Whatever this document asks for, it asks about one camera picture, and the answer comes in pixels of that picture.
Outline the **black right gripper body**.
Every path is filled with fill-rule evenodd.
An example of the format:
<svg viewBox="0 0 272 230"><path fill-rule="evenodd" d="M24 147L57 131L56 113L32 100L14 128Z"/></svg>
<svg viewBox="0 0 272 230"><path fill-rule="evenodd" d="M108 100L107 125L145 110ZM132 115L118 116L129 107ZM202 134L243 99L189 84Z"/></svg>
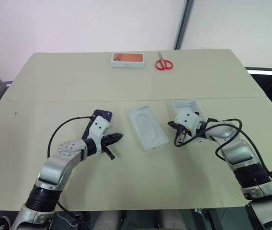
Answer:
<svg viewBox="0 0 272 230"><path fill-rule="evenodd" d="M193 129L191 127L185 127L178 124L178 129L176 130L176 135L180 136L180 144L188 141L193 136Z"/></svg>

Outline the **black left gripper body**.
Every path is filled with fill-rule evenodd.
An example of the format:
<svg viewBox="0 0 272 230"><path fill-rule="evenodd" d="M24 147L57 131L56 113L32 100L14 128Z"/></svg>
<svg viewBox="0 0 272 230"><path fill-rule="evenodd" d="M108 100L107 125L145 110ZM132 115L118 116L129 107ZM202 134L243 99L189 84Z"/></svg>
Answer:
<svg viewBox="0 0 272 230"><path fill-rule="evenodd" d="M112 144L112 134L103 136L101 139L101 149L105 150L107 146Z"/></svg>

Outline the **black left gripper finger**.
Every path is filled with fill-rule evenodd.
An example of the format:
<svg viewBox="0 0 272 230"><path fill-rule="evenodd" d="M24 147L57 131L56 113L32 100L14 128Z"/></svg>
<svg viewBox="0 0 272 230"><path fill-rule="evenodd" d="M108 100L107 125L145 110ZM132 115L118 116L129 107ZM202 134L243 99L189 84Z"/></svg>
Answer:
<svg viewBox="0 0 272 230"><path fill-rule="evenodd" d="M123 137L122 133L112 133L108 135L108 143L116 143Z"/></svg>
<svg viewBox="0 0 272 230"><path fill-rule="evenodd" d="M115 159L115 155L107 148L104 148L104 152L107 154L107 156L111 159L114 160Z"/></svg>

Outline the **dark blue smartphone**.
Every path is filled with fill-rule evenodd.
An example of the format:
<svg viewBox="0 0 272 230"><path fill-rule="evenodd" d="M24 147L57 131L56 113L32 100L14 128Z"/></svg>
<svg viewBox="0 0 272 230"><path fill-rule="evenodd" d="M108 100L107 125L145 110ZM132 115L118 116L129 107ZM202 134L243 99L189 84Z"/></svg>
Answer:
<svg viewBox="0 0 272 230"><path fill-rule="evenodd" d="M106 119L108 122L110 122L113 114L110 111L96 109L92 114L92 118L90 119L89 123L86 126L85 132L82 135L82 139L87 139L87 137L89 135L90 127L92 126L92 124L97 116L101 116L104 119Z"/></svg>

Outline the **white phone box base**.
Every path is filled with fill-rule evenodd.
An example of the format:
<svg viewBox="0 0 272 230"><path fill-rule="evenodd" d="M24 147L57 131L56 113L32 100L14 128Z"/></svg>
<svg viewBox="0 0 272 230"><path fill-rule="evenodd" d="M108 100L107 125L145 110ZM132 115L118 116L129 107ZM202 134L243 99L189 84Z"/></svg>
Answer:
<svg viewBox="0 0 272 230"><path fill-rule="evenodd" d="M149 106L128 110L133 129L144 151L168 144L169 138Z"/></svg>

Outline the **phone box with orange print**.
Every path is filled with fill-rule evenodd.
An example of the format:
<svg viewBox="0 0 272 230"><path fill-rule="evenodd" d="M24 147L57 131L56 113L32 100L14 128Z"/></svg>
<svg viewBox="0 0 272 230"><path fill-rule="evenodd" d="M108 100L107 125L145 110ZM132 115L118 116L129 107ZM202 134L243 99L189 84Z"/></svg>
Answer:
<svg viewBox="0 0 272 230"><path fill-rule="evenodd" d="M145 55L141 53L113 53L110 65L117 68L144 68Z"/></svg>

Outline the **dark metal pole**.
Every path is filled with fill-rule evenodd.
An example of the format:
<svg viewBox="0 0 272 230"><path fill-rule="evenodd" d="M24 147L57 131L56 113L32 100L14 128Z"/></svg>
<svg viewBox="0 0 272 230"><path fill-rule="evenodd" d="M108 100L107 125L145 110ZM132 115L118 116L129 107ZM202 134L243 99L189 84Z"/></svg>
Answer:
<svg viewBox="0 0 272 230"><path fill-rule="evenodd" d="M184 8L181 15L181 22L179 24L179 28L177 31L175 43L174 43L174 50L180 50L183 39L185 36L185 32L188 26L189 18L191 16L191 12L193 9L194 0L185 0Z"/></svg>

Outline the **dark sneaker with white sole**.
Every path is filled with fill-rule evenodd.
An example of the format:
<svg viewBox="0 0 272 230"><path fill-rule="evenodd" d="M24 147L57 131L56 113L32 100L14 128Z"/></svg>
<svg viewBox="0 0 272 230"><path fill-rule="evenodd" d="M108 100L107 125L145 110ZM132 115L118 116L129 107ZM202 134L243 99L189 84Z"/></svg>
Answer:
<svg viewBox="0 0 272 230"><path fill-rule="evenodd" d="M0 230L10 230L11 221L8 216L0 217Z"/></svg>

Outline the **red handled scissors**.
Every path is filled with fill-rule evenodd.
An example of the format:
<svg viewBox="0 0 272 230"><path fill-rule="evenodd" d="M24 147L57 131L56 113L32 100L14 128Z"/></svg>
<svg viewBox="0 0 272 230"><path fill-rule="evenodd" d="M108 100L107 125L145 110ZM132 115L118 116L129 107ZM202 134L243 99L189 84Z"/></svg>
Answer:
<svg viewBox="0 0 272 230"><path fill-rule="evenodd" d="M158 70L171 70L173 68L173 63L165 59L159 52L159 59L155 63L155 68Z"/></svg>

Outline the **black metal table bracket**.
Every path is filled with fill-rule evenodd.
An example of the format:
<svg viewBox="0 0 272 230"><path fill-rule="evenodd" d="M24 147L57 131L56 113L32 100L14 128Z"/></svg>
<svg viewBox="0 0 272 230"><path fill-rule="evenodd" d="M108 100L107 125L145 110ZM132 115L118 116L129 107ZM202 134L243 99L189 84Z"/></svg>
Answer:
<svg viewBox="0 0 272 230"><path fill-rule="evenodd" d="M215 208L196 208L193 220L197 230L224 230Z"/></svg>

